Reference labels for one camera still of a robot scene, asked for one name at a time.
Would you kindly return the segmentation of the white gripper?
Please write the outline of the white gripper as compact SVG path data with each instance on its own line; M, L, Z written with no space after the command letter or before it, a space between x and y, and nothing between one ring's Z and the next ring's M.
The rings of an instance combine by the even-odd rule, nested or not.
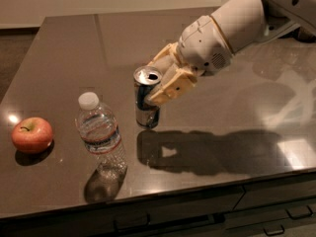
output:
M197 83L190 67L180 67L179 55L190 67L210 75L231 64L232 50L210 16L201 16L182 32L178 43L163 47L148 63L162 74L161 82L145 97L151 106L162 106L189 92Z

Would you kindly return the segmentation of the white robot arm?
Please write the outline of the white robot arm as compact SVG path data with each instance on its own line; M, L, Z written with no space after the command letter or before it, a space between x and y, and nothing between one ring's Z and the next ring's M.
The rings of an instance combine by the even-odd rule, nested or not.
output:
M229 0L201 16L167 44L149 65L161 82L145 101L161 106L188 92L204 73L214 75L248 46L279 38L298 27L316 34L316 0Z

